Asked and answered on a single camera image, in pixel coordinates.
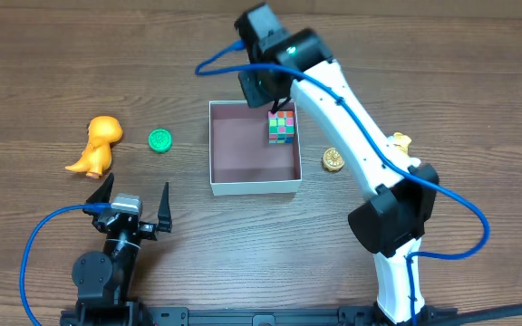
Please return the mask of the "multicolour puzzle cube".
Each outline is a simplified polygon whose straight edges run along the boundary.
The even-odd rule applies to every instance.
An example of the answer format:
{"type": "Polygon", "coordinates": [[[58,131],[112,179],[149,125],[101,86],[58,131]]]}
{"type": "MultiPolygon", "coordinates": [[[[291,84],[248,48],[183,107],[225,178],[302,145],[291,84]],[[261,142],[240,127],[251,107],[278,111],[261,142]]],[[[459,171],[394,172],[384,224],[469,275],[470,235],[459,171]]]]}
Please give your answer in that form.
{"type": "Polygon", "coordinates": [[[295,138],[295,113],[292,110],[268,112],[268,142],[270,144],[292,143],[295,138]]]}

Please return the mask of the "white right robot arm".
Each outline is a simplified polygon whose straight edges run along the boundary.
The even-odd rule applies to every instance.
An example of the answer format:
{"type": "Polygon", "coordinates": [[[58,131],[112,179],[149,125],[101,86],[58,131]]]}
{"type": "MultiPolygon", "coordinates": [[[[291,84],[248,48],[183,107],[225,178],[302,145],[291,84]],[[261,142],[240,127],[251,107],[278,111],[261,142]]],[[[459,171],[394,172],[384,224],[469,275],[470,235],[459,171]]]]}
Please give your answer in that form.
{"type": "Polygon", "coordinates": [[[413,323],[425,300],[418,262],[406,257],[421,247],[436,193],[405,174],[438,183],[436,170],[404,154],[383,134],[315,31],[291,34],[267,4],[248,9],[234,26],[255,67],[238,75],[247,104],[276,106],[291,99],[339,150],[364,198],[348,222],[373,254],[378,309],[393,324],[413,323]]]}

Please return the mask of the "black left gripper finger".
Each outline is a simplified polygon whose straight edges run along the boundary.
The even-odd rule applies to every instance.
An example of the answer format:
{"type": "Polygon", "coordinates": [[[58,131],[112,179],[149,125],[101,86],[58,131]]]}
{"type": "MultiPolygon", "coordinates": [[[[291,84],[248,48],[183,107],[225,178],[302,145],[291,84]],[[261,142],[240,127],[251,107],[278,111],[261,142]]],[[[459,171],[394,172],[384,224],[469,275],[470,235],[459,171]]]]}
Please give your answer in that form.
{"type": "Polygon", "coordinates": [[[86,200],[87,204],[109,203],[114,183],[114,175],[110,173],[100,187],[95,190],[86,200]]]}
{"type": "Polygon", "coordinates": [[[172,228],[172,217],[169,207],[169,182],[166,182],[163,188],[157,216],[158,230],[160,232],[170,233],[172,228]]]}

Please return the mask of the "white duck toy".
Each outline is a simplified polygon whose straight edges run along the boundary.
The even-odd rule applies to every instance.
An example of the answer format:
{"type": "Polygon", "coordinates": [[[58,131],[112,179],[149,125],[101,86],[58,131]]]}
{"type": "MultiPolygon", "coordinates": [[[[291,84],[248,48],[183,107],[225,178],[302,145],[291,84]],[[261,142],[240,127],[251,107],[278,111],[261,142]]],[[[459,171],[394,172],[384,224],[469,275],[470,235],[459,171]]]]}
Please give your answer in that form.
{"type": "Polygon", "coordinates": [[[400,132],[395,132],[391,136],[391,143],[397,150],[402,152],[404,155],[409,156],[409,146],[412,143],[412,139],[409,136],[400,132]]]}

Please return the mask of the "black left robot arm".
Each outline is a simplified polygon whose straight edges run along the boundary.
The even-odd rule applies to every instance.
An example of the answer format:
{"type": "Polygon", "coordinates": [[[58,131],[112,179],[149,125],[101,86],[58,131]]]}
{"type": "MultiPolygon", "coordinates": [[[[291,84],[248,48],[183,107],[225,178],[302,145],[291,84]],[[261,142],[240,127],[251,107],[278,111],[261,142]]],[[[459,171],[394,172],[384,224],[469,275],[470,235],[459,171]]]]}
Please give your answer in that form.
{"type": "Polygon", "coordinates": [[[78,300],[84,304],[117,305],[127,301],[135,263],[144,240],[156,241],[169,233],[172,218],[169,184],[163,188],[156,223],[145,222],[142,200],[128,194],[111,195],[114,175],[88,197],[83,213],[92,217],[92,226],[106,235],[103,249],[82,255],[74,263],[72,279],[78,287],[78,300]]]}

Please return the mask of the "white cardboard box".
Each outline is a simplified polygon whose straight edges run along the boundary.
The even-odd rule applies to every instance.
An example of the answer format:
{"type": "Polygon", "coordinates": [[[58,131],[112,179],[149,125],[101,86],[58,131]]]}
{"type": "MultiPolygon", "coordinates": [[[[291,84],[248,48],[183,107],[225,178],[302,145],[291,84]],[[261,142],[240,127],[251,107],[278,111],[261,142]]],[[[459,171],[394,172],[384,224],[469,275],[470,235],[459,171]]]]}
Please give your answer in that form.
{"type": "Polygon", "coordinates": [[[209,115],[209,179],[215,196],[295,193],[302,179],[299,133],[284,144],[269,141],[272,106],[212,101],[209,115]]]}

